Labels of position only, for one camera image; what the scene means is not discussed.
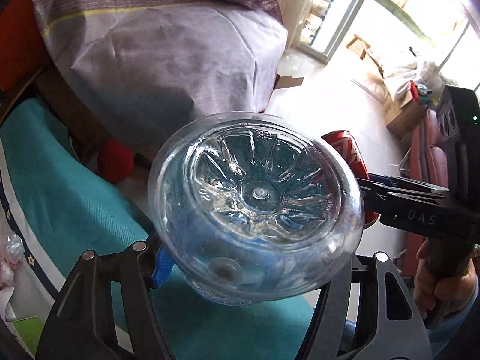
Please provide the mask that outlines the person's right hand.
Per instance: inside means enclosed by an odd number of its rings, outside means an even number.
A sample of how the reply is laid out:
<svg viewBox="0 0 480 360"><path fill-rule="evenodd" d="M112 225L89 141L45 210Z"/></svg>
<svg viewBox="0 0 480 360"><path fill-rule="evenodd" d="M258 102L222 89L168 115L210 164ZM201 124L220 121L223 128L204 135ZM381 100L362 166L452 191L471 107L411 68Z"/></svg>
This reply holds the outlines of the person's right hand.
<svg viewBox="0 0 480 360"><path fill-rule="evenodd" d="M475 297L478 285L476 267L472 258L462 276L436 280L428 264L428 241L424 241L417 252L419 260L414 278L413 298L423 319L435 308L437 301L447 303L447 314L463 310Z"/></svg>

